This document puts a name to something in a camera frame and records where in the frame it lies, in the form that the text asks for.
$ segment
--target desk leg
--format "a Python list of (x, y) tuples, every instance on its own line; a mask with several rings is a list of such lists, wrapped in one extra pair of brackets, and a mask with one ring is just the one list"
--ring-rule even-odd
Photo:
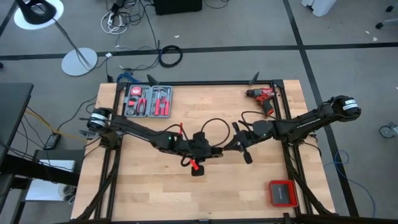
[(72, 186), (77, 186), (80, 176), (79, 174), (28, 161), (12, 155), (7, 155), (6, 158), (4, 158), (0, 166), (0, 172), (49, 180)]

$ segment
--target red box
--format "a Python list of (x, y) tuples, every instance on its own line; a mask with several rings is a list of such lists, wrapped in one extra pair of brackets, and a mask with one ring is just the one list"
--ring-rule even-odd
[(272, 180), (269, 182), (271, 204), (274, 207), (296, 207), (297, 193), (292, 180)]

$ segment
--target pliers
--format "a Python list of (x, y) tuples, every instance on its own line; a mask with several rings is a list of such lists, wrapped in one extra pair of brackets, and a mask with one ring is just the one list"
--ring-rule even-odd
[(147, 109), (147, 99), (145, 98), (145, 91), (142, 91), (141, 98), (139, 98), (137, 104), (137, 110), (136, 110), (137, 115), (139, 115), (140, 113), (142, 113), (142, 115), (145, 115), (146, 109)]

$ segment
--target power adapter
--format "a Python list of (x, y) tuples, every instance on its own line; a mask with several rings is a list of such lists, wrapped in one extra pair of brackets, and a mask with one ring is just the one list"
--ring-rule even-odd
[(44, 150), (52, 150), (55, 149), (58, 145), (58, 142), (61, 139), (61, 135), (57, 133), (53, 133), (49, 136), (47, 139), (47, 142), (45, 143), (43, 149)]

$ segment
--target cordless drill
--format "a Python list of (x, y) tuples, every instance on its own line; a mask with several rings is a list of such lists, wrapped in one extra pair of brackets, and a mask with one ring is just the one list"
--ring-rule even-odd
[(275, 93), (272, 91), (272, 88), (260, 88), (246, 91), (246, 96), (255, 98), (257, 103), (268, 116), (274, 112), (274, 109), (270, 103), (270, 100), (274, 97), (274, 95)]

